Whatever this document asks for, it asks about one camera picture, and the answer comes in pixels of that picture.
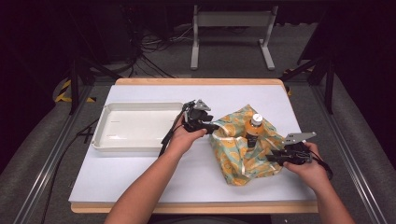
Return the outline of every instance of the plastic bottle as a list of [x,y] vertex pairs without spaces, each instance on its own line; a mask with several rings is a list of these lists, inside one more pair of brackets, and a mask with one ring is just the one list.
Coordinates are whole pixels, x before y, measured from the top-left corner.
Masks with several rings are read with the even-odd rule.
[[245,132],[247,146],[255,147],[258,137],[264,133],[262,115],[254,114],[251,119],[247,120],[245,123]]

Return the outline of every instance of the bottle cap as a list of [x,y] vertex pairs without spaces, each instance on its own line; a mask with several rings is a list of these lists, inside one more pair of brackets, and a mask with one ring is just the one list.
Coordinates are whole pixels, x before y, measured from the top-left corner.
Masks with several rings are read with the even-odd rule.
[[251,123],[256,126],[261,125],[262,124],[262,115],[254,114],[253,117],[251,118]]

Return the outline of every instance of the metal frame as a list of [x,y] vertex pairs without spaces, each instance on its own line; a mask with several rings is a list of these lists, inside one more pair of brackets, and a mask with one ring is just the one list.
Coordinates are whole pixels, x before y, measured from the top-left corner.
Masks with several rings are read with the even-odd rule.
[[271,11],[198,11],[194,6],[193,43],[191,53],[191,70],[198,69],[199,38],[198,28],[201,26],[264,26],[267,28],[264,39],[259,39],[262,55],[268,70],[274,70],[274,62],[268,49],[268,42],[274,27],[277,6]]

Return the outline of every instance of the white plastic tray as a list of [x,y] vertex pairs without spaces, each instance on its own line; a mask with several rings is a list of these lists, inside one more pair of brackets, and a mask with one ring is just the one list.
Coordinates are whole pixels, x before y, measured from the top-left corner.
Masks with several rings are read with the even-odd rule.
[[159,152],[182,103],[105,105],[92,145],[100,151]]

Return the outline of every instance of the orange patterned cloth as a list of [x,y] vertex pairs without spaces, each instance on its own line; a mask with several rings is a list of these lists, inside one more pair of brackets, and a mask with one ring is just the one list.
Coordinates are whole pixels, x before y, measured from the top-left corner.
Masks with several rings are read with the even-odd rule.
[[282,169],[277,162],[270,162],[265,157],[272,149],[283,148],[283,137],[266,119],[262,121],[264,134],[259,136],[254,148],[248,148],[248,140],[243,136],[245,122],[256,113],[246,105],[213,122],[220,128],[210,135],[210,144],[228,184],[244,186],[253,178],[275,175]]

